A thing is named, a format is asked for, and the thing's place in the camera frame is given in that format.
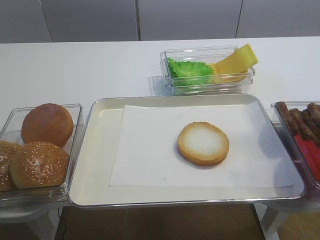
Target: white counter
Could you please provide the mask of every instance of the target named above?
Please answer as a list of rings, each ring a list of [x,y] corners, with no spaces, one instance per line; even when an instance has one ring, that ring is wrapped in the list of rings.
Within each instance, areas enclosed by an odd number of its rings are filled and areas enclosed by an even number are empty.
[[[247,93],[265,108],[319,100],[320,37],[0,44],[0,126],[14,108],[79,103],[86,117],[101,98],[163,96],[151,78],[163,50],[247,43],[259,59]]]

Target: hamburger bun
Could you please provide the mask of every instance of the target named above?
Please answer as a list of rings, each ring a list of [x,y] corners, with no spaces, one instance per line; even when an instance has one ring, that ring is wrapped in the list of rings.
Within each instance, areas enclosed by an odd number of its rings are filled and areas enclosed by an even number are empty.
[[[180,133],[177,145],[185,159],[200,166],[221,163],[229,151],[227,135],[208,122],[188,124]]]
[[[69,155],[49,142],[26,144],[14,155],[10,174],[19,189],[61,185],[66,178]]]
[[[0,140],[0,191],[15,189],[11,179],[9,167],[15,153],[22,148],[21,145]]]
[[[26,144],[40,141],[63,147],[73,130],[74,123],[68,110],[57,104],[46,103],[25,116],[21,137]]]

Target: white cabinet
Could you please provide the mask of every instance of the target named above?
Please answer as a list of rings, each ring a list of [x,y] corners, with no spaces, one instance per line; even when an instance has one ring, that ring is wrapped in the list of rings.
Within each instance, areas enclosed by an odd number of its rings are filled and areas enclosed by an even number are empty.
[[[235,38],[242,0],[138,0],[141,40]]]
[[[243,0],[237,38],[320,36],[320,0]]]
[[[41,0],[53,42],[136,41],[135,0]]]
[[[0,0],[0,43],[51,42],[39,0]]]

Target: black cable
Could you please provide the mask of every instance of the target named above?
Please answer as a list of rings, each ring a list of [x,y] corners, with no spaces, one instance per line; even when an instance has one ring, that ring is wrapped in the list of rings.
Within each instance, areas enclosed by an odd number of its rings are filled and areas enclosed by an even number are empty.
[[[66,220],[60,215],[60,208],[58,208],[58,216],[59,216],[59,219],[60,219],[60,220],[63,220],[63,223],[64,223],[64,231],[63,231],[63,233],[62,233],[62,240],[64,240],[64,239],[65,239],[65,233],[66,233],[66,231],[67,231],[67,222],[66,222]]]

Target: lettuce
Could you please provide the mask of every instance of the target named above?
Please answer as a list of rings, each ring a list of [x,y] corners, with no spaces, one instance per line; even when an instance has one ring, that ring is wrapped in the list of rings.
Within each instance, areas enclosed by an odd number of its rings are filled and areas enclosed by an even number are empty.
[[[168,65],[173,78],[182,78],[174,80],[175,87],[209,84],[211,80],[208,76],[214,75],[214,70],[204,62],[174,61],[168,58]]]

